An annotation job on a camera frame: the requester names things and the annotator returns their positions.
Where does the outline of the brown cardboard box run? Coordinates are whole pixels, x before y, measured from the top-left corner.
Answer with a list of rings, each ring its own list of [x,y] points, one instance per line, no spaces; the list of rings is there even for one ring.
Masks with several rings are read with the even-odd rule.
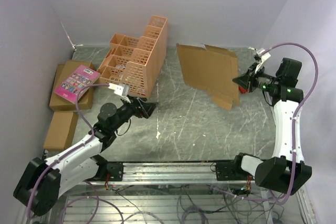
[[[210,45],[177,44],[176,48],[186,85],[206,91],[223,109],[230,111],[233,105],[240,105],[239,88],[233,83],[238,76],[238,58],[233,51]]]

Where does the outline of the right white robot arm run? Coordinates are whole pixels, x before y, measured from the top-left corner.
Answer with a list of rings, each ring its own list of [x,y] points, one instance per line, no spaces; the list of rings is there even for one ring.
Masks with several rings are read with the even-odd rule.
[[[300,144],[303,91],[296,84],[301,67],[300,61],[283,58],[275,76],[271,76],[258,61],[233,79],[247,92],[260,89],[269,94],[276,126],[275,148],[269,159],[239,153],[232,161],[216,161],[217,181],[251,176],[259,187],[293,195],[311,177],[312,168],[305,164]]]

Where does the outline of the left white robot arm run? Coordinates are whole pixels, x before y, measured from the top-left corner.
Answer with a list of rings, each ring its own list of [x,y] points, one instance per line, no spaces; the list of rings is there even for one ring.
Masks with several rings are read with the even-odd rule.
[[[108,174],[107,161],[100,153],[110,147],[118,129],[135,116],[148,119],[158,103],[130,97],[119,108],[106,103],[98,121],[79,142],[42,160],[32,159],[25,168],[13,196],[37,216],[46,214],[68,190],[87,179],[102,180]]]

